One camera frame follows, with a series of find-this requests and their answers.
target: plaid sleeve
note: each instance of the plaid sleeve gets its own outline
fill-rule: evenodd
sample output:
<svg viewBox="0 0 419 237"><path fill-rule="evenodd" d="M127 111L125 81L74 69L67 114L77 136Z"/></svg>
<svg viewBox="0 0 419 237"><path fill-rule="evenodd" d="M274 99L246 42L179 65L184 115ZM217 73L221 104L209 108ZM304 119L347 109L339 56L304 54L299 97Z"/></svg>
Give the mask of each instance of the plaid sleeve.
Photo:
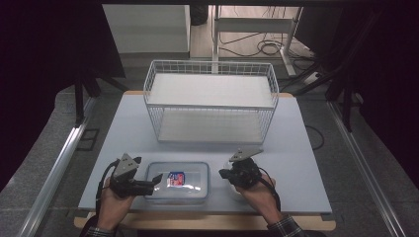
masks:
<svg viewBox="0 0 419 237"><path fill-rule="evenodd" d="M90 227L87 231L86 237L112 237L114 236L113 231L99 229L97 227Z"/></svg>
<svg viewBox="0 0 419 237"><path fill-rule="evenodd" d="M268 230L273 237L306 237L290 215L275 224L268 225Z"/></svg>

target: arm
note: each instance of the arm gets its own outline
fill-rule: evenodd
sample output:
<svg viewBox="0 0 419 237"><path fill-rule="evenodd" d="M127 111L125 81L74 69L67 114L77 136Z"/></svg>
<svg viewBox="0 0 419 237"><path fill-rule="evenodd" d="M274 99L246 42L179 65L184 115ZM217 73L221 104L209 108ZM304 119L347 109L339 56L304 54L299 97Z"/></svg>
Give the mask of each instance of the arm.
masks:
<svg viewBox="0 0 419 237"><path fill-rule="evenodd" d="M134 196L120 198L109 188L108 178L101 195L101 210L96 226L91 226L86 236L114 236L115 228L126 217Z"/></svg>
<svg viewBox="0 0 419 237"><path fill-rule="evenodd" d="M262 178L271 183L268 176L263 175ZM268 223L268 230L272 236L306 236L292 217L283 216L278 211L274 197L262 183L258 183L248 190L239 187L236 187L236 190L244 196L250 206L263 216Z"/></svg>

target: clear plastic container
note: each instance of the clear plastic container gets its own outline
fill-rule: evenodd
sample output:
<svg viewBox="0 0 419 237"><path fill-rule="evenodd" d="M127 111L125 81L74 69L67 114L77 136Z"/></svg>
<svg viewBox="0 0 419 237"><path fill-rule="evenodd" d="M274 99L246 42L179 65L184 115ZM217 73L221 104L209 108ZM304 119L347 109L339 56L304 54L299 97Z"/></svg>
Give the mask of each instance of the clear plastic container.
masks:
<svg viewBox="0 0 419 237"><path fill-rule="evenodd" d="M161 204L203 203L209 195L210 168L204 162L154 162L148 166L147 180L163 174L152 196L145 198Z"/></svg>

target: metal wire rack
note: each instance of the metal wire rack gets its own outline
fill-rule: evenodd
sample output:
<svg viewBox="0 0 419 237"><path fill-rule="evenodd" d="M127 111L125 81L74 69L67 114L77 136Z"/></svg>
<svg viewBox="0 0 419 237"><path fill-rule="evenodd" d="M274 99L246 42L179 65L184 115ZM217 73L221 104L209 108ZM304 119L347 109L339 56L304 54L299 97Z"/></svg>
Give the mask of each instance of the metal wire rack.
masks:
<svg viewBox="0 0 419 237"><path fill-rule="evenodd" d="M159 141L262 144L278 93L270 63L155 60L144 83Z"/></svg>

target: red and blue label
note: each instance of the red and blue label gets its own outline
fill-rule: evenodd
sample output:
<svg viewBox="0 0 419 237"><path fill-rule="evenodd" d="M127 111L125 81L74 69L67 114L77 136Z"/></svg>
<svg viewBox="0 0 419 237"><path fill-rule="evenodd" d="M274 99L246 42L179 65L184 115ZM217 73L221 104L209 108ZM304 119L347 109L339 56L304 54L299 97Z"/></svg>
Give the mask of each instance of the red and blue label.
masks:
<svg viewBox="0 0 419 237"><path fill-rule="evenodd" d="M167 177L167 184L169 187L182 187L185 185L184 172L170 172Z"/></svg>

